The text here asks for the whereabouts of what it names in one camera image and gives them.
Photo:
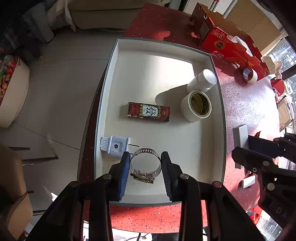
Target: speckled red tabletop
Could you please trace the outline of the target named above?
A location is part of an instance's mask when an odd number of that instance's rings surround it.
[[[196,38],[191,36],[193,31],[189,14],[154,4],[145,4],[124,36],[163,40],[203,50],[198,47]],[[212,57],[226,117],[227,157],[223,184],[241,206],[248,210],[257,204],[259,185],[256,180],[251,188],[238,187],[239,182],[245,178],[245,173],[244,169],[234,168],[234,161],[231,158],[231,151],[234,148],[232,128],[247,124],[250,135],[262,131],[265,138],[273,140],[279,136],[279,114],[268,78],[254,85],[247,85],[239,70],[219,56],[212,55]],[[95,101],[100,94],[100,88],[98,90]],[[81,165],[80,174],[83,176],[86,173],[87,168]],[[110,212],[112,227],[116,229],[143,233],[178,232],[181,204],[162,207],[110,205]],[[204,202],[202,202],[202,214],[203,226],[207,226]]]

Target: cable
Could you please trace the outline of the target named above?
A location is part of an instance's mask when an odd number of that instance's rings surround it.
[[[139,241],[139,240],[140,240],[140,237],[141,237],[141,233],[139,233],[139,236],[138,236],[138,238],[137,238],[137,241]]]

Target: red cardboard box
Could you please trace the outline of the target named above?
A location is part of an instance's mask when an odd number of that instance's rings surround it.
[[[206,6],[197,3],[191,19],[194,22],[195,34],[201,48],[210,53],[218,52],[228,62],[235,62],[241,69],[249,66],[258,74],[258,80],[269,75],[266,63],[261,61],[261,53],[254,47],[251,37],[240,30],[233,22],[227,21],[223,15],[210,11]],[[232,42],[227,36],[238,36],[246,42],[253,57],[246,52],[240,43]]]

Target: white bottle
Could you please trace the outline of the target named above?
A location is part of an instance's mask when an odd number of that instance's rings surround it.
[[[187,85],[187,92],[190,93],[194,90],[207,92],[217,83],[217,78],[212,71],[204,69]]]

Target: masking tape roll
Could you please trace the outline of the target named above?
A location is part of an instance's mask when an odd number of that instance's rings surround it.
[[[181,101],[180,110],[185,119],[195,122],[207,118],[212,111],[212,105],[205,93],[192,91]]]
[[[248,84],[254,84],[258,79],[256,71],[253,70],[251,67],[244,68],[244,70],[242,71],[242,77],[245,81],[248,82]]]

